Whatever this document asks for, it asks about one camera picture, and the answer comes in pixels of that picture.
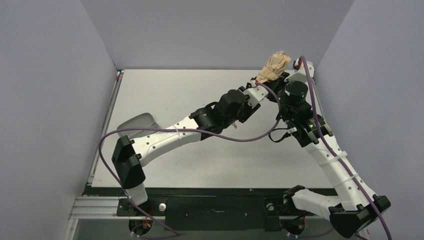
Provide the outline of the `beige folding umbrella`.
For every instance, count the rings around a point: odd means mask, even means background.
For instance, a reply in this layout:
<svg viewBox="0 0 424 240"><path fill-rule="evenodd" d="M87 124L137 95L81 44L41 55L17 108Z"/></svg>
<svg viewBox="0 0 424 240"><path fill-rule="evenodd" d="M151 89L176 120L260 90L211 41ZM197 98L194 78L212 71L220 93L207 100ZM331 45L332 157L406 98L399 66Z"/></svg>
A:
<svg viewBox="0 0 424 240"><path fill-rule="evenodd" d="M291 57L286 55L283 50L274 52L256 76L256 81L266 83L277 80L286 70L291 60Z"/></svg>

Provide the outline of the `black grey umbrella case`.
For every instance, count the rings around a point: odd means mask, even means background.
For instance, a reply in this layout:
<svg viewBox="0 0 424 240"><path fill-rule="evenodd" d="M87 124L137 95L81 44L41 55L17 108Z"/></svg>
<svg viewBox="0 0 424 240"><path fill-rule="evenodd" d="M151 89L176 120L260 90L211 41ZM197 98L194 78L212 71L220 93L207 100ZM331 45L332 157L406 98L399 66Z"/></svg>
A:
<svg viewBox="0 0 424 240"><path fill-rule="evenodd" d="M148 113L141 113L131 119L125 121L117 127L117 130L130 129L130 128L149 128L149 129L160 129L161 127L155 121L154 117ZM128 130L121 131L117 134L120 137L127 136L130 140L134 138L142 138L148 136L156 131L145 131L145 130Z"/></svg>

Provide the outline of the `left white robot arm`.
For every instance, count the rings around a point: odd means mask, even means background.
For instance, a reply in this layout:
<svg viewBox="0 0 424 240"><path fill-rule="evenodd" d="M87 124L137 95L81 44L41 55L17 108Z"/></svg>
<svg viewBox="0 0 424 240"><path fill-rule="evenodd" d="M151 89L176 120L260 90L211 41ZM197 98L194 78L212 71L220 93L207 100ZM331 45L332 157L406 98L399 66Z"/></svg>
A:
<svg viewBox="0 0 424 240"><path fill-rule="evenodd" d="M137 206L146 203L148 195L143 167L183 145L219 135L236 121L245 122L261 106L260 102L268 93L266 88L257 84L231 89L219 101L197 109L164 131L153 130L149 135L133 139L121 136L111 160L126 195Z"/></svg>

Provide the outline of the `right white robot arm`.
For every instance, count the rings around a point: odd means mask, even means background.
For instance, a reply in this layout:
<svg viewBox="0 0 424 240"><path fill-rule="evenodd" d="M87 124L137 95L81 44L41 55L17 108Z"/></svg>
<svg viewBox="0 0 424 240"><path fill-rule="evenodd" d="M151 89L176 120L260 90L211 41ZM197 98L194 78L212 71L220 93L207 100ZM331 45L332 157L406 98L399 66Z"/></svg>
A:
<svg viewBox="0 0 424 240"><path fill-rule="evenodd" d="M324 196L297 185L284 193L284 206L328 220L344 238L359 236L360 231L379 220L391 239L382 217L391 203L363 181L348 161L347 153L340 149L330 126L318 113L312 79L278 79L264 85L275 94L271 100L280 104L277 118L286 123L290 136L316 161L337 193L336 197Z"/></svg>

